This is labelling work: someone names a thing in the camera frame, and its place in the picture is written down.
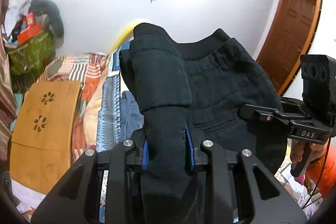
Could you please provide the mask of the person's right hand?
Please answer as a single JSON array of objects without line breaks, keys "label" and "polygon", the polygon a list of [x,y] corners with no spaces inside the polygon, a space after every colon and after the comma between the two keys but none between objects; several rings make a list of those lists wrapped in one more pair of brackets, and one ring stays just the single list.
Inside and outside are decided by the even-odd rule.
[{"label": "person's right hand", "polygon": [[[303,149],[306,145],[306,142],[299,140],[291,141],[291,152],[290,152],[290,160],[293,164],[302,161],[303,157]],[[313,152],[313,156],[311,157],[311,162],[320,159],[326,152],[327,143],[326,144],[314,144],[309,143],[310,149]]]}]

